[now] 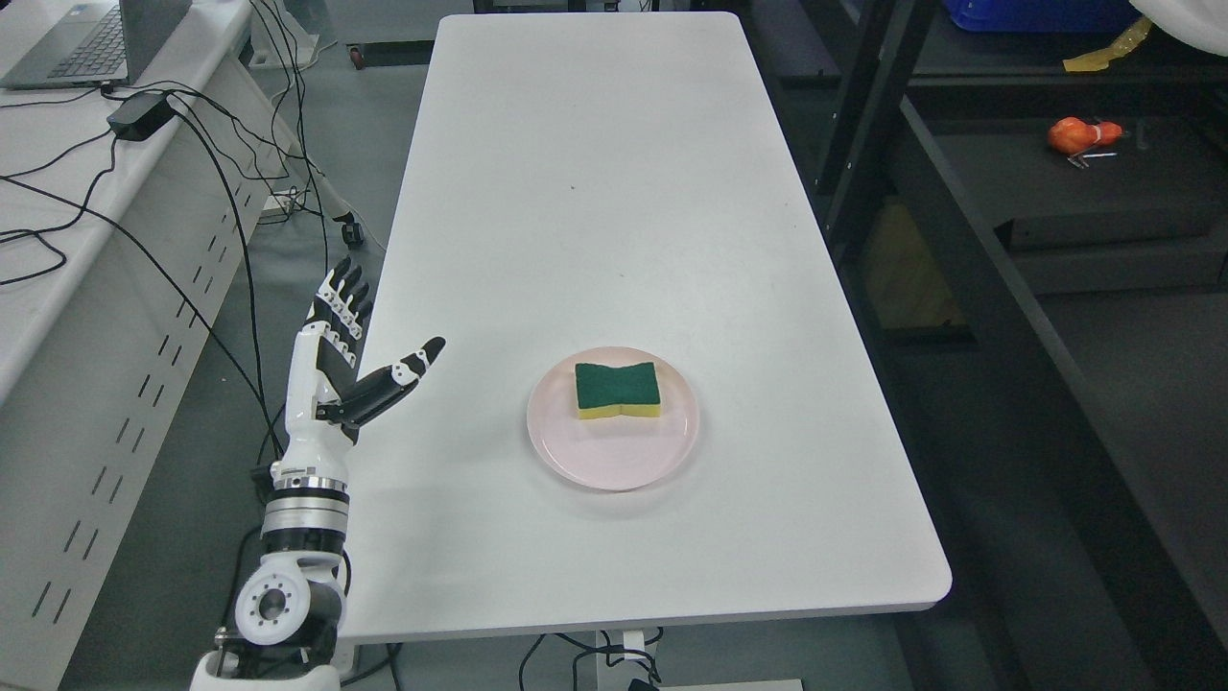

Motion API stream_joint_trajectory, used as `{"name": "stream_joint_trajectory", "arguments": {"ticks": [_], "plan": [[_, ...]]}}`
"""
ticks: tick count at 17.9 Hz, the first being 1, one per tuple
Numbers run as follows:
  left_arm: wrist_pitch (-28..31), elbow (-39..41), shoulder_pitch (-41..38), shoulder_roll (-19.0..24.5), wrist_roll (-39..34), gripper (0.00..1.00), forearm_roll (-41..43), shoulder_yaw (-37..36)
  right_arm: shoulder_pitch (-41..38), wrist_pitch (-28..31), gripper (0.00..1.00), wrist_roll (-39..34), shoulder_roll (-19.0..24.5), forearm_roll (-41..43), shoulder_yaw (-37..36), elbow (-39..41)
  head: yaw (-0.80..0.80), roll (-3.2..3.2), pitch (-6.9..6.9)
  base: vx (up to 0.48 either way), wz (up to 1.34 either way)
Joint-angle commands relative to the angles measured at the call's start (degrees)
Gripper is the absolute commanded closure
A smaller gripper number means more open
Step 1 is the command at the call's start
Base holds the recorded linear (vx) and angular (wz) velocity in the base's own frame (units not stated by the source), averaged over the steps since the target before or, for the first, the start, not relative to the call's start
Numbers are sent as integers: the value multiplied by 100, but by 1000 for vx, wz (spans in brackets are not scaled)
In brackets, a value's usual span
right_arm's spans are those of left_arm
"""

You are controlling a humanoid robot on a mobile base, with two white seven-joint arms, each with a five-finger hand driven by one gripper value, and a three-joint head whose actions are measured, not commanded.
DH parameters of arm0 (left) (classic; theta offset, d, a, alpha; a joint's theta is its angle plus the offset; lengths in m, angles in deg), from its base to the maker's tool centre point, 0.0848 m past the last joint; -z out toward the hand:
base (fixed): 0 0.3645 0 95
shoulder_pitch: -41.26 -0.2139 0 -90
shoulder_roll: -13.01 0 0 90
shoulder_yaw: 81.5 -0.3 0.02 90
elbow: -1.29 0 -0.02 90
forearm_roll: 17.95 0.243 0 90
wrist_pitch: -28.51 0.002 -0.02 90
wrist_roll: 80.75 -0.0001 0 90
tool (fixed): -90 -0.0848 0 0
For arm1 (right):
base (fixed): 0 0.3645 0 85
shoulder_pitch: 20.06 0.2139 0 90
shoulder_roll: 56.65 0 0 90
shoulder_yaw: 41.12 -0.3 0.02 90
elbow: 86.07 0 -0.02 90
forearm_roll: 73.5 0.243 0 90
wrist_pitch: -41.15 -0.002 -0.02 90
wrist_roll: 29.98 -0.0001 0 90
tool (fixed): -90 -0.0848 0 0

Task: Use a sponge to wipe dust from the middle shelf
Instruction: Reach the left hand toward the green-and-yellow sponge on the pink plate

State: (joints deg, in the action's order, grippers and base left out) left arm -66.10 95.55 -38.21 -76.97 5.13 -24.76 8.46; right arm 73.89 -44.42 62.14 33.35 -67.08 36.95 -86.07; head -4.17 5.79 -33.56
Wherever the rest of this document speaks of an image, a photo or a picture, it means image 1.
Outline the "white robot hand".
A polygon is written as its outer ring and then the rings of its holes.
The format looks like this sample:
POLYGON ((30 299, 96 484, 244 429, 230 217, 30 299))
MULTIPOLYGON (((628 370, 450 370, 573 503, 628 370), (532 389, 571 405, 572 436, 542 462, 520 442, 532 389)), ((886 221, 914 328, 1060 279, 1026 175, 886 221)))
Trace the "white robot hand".
POLYGON ((289 449, 273 464, 276 481, 295 477, 348 481, 345 458, 354 441, 343 430, 360 430, 413 393, 446 346, 445 338, 431 338, 406 357, 343 385, 338 396, 335 385, 319 367, 321 346, 325 353, 336 353, 324 322, 334 319, 334 333, 348 340, 348 363, 356 368, 373 311, 373 302, 366 299, 368 284, 363 281, 363 268, 352 266, 352 257, 348 255, 325 272, 309 309, 309 323, 295 334, 285 411, 289 449))

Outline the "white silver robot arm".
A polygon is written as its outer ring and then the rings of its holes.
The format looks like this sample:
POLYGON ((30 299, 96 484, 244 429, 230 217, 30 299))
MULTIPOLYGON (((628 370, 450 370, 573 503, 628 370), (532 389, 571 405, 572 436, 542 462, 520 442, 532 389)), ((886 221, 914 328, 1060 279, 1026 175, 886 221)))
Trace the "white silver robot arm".
POLYGON ((338 690, 333 663, 346 594, 346 458, 365 423, 413 393, 446 346, 431 338, 357 376, 373 303, 351 258, 325 272, 295 333, 284 412, 289 449, 271 464, 257 569, 233 599, 233 621, 201 657, 193 690, 338 690))

